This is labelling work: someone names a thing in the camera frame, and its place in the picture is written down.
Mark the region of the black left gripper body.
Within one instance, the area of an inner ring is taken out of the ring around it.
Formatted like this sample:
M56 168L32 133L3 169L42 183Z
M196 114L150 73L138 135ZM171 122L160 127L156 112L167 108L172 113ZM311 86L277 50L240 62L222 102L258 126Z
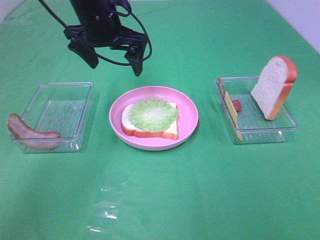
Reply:
M91 54L95 48L110 47L130 52L143 51L147 45L144 33L123 26L117 15L79 15L79 25L69 25L64 34L68 48L76 53Z

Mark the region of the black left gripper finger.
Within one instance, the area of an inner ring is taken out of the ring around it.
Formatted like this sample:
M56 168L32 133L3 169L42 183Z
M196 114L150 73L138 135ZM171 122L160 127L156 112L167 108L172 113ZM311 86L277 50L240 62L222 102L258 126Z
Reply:
M127 51L124 55L130 66L132 67L135 76L139 77L143 71L143 58L145 50Z
M92 69L95 69L99 64L99 59L93 47L89 47L78 41L71 41L67 47L70 51L81 57Z

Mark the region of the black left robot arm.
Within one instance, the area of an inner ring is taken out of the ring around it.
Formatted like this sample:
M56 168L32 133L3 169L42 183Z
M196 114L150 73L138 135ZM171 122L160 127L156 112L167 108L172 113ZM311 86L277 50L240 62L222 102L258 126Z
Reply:
M143 33L121 24L119 16L133 16L127 0L72 0L71 5L80 22L68 25L64 34L70 43L68 49L80 56L91 68L99 59L120 66L131 66L138 77L143 71L144 53L150 39ZM109 47L125 51L127 63L116 62L96 53L96 48Z

